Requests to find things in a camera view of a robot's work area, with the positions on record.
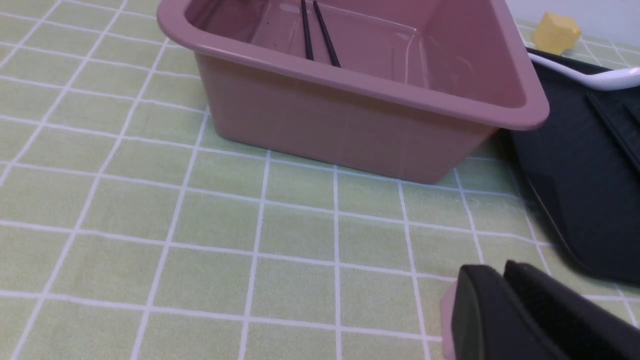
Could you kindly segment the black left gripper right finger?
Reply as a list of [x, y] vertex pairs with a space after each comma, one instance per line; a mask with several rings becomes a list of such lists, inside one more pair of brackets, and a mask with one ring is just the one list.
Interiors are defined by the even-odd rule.
[[571, 360], [638, 360], [639, 330], [533, 265], [508, 260], [503, 278]]

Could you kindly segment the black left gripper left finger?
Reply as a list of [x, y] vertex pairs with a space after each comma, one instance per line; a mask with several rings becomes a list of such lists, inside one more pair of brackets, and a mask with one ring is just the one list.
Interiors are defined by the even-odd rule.
[[439, 303], [446, 360], [567, 360], [503, 276], [466, 264]]

